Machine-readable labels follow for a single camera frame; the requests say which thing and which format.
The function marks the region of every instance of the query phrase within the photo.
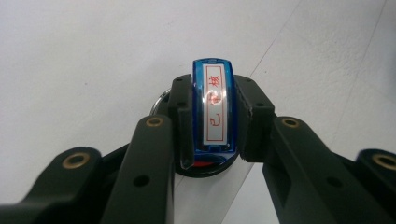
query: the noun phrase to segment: blue plastic object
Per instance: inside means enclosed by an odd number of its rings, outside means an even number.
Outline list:
[[[222,164],[237,153],[236,93],[229,61],[193,62],[194,166]]]

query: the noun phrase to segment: metal ring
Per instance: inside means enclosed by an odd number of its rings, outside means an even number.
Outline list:
[[[150,115],[156,115],[158,111],[158,107],[160,106],[160,102],[171,92],[171,89],[165,91],[163,94],[160,95],[160,98],[154,103],[151,110],[149,111]]]
[[[76,157],[82,157],[82,160],[73,162],[72,160]],[[76,169],[80,166],[83,166],[89,160],[90,160],[90,154],[86,152],[76,152],[75,154],[72,154],[68,156],[66,159],[64,159],[62,166],[64,167],[64,169]]]
[[[389,160],[390,162],[393,162],[393,164],[386,163],[386,162],[382,161],[381,159]],[[375,154],[373,156],[373,161],[375,161],[376,164],[378,164],[382,167],[396,171],[396,159],[394,157],[391,157],[386,154]]]
[[[146,125],[149,127],[161,126],[163,125],[163,119],[158,117],[150,118],[146,121]]]
[[[298,128],[300,126],[296,119],[282,119],[282,123],[290,128]]]

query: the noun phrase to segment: hole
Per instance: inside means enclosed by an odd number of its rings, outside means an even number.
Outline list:
[[[375,154],[373,161],[382,167],[396,171],[396,159],[390,155]]]
[[[62,166],[64,169],[76,169],[83,166],[90,160],[90,154],[85,152],[77,152],[64,159]]]
[[[395,161],[392,161],[392,160],[390,160],[390,159],[388,159],[388,158],[384,158],[384,157],[381,157],[381,158],[379,158],[382,162],[384,162],[385,164],[387,164],[387,165],[392,165],[392,166],[394,166],[394,165],[396,165],[396,162]]]
[[[151,119],[148,119],[146,121],[146,124],[149,127],[158,127],[158,126],[161,126],[163,124],[163,119],[161,119],[161,118],[151,118]]]
[[[327,183],[330,184],[331,186],[335,187],[335,188],[341,188],[343,187],[343,182],[341,182],[341,180],[335,178],[335,177],[327,177]]]
[[[291,128],[297,128],[299,126],[299,122],[295,119],[282,119],[282,122],[284,125]]]
[[[146,175],[140,175],[134,179],[134,185],[141,188],[145,187],[149,183],[149,177]]]
[[[69,162],[70,162],[71,164],[75,164],[75,163],[82,162],[83,160],[84,160],[84,157],[82,157],[82,156],[76,156],[76,157],[71,158],[71,159],[69,160]]]
[[[186,106],[187,104],[185,102],[179,102],[177,103],[178,106]]]

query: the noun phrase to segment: sticker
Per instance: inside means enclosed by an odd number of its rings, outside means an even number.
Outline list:
[[[204,145],[227,144],[227,89],[224,64],[204,64]]]

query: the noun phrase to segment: black plastic part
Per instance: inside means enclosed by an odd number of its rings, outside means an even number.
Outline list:
[[[303,121],[276,118],[272,139],[263,173],[281,223],[394,222]]]
[[[355,174],[396,220],[396,155],[380,149],[365,149],[356,160]]]
[[[188,169],[194,165],[191,75],[174,79],[167,106],[168,116],[173,121],[176,135],[176,167]]]
[[[237,146],[241,158],[248,162],[264,162],[270,144],[275,107],[255,81],[234,76],[238,107]]]
[[[102,224],[173,223],[174,154],[172,122],[141,119],[108,199]]]
[[[104,175],[112,175],[119,171],[128,147],[129,144],[126,144],[103,157],[102,171]]]
[[[76,168],[64,168],[64,160],[76,153],[86,153],[89,155],[88,161]],[[97,177],[100,162],[99,151],[89,147],[75,147],[58,155],[20,203],[0,206],[1,223],[97,222],[92,215],[98,212],[95,210],[98,207],[86,210],[80,208],[92,198],[90,189],[95,189],[92,183]]]

